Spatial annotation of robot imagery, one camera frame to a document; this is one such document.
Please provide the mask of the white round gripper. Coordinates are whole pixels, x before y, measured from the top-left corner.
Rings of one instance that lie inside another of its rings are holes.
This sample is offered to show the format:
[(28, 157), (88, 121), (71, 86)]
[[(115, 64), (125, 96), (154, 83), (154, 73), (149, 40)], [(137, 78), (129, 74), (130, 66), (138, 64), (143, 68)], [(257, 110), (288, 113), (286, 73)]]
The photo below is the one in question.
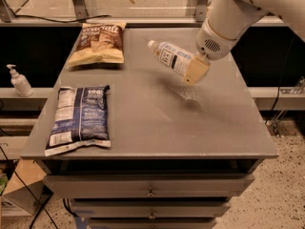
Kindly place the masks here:
[(237, 38), (238, 32), (232, 26), (222, 27), (207, 18), (195, 39), (197, 51), (203, 55), (196, 54), (183, 61), (183, 82), (190, 86), (197, 83), (210, 69), (207, 58), (218, 60), (225, 57), (235, 46)]

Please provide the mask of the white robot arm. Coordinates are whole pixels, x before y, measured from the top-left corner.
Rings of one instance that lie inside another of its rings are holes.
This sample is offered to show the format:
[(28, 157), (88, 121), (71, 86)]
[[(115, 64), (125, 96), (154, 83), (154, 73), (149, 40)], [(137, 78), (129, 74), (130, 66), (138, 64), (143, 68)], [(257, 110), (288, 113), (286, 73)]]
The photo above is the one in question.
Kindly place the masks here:
[(245, 31), (269, 12), (305, 40), (305, 0), (215, 0), (197, 34), (197, 54), (183, 81), (189, 85), (198, 82), (212, 60), (225, 57)]

